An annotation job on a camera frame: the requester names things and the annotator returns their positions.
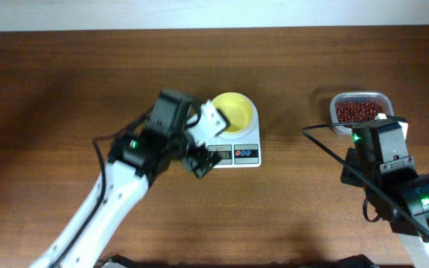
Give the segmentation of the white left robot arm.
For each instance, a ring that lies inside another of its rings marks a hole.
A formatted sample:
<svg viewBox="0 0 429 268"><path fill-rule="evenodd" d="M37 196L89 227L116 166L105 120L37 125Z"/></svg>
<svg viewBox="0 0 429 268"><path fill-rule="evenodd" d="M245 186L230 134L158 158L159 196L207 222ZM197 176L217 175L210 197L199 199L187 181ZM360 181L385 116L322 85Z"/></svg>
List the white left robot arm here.
<svg viewBox="0 0 429 268"><path fill-rule="evenodd" d="M93 267L121 221L173 161L198 179L220 162L206 142L229 125L210 100L164 89L139 118L94 138L100 175L60 236L31 265Z"/></svg>

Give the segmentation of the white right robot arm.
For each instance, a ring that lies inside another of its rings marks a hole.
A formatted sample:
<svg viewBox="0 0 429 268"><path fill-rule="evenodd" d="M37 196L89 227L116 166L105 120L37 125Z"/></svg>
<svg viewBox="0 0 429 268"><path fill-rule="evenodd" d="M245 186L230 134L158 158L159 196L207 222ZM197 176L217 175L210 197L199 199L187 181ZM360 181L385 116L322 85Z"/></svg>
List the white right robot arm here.
<svg viewBox="0 0 429 268"><path fill-rule="evenodd" d="M395 117L353 125L354 147L346 161L429 231L429 173L417 174L407 150L406 127L405 120ZM429 267L429 237L372 190L366 191L366 199L398 234L413 265Z"/></svg>

